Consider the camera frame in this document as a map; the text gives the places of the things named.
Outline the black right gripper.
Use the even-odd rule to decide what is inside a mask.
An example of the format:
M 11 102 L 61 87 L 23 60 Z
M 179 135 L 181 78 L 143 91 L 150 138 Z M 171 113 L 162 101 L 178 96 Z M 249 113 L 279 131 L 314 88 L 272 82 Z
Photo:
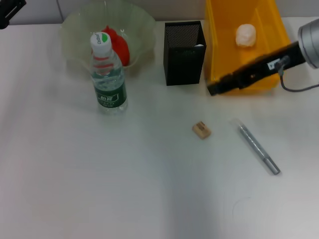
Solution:
M 280 48 L 272 53 L 256 58 L 232 74 L 227 74 L 215 83 L 207 85 L 211 96 L 221 95 L 235 89 L 246 88 L 266 77 L 304 64 L 302 52 L 297 42 Z

